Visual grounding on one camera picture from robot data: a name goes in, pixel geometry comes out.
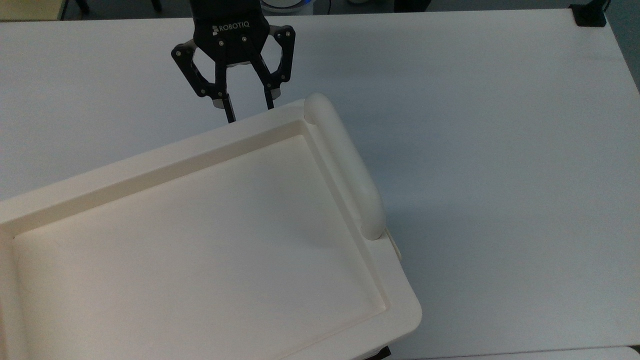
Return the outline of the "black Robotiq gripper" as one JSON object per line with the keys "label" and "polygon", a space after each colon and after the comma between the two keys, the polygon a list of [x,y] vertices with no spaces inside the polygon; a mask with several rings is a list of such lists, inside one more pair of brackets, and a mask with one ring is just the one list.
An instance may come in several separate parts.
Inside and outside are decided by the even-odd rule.
{"label": "black Robotiq gripper", "polygon": [[[176,45],[171,56],[195,94],[210,98],[215,108],[224,110],[228,123],[237,121],[227,91],[226,65],[249,61],[243,46],[250,43],[250,64],[263,85],[267,109],[274,109],[281,84],[291,79],[295,30],[291,26],[270,26],[258,0],[193,0],[191,14],[194,41]],[[269,71],[261,54],[268,36],[281,49],[275,71]],[[215,64],[214,82],[206,80],[194,62],[198,48],[216,63],[222,62]]]}

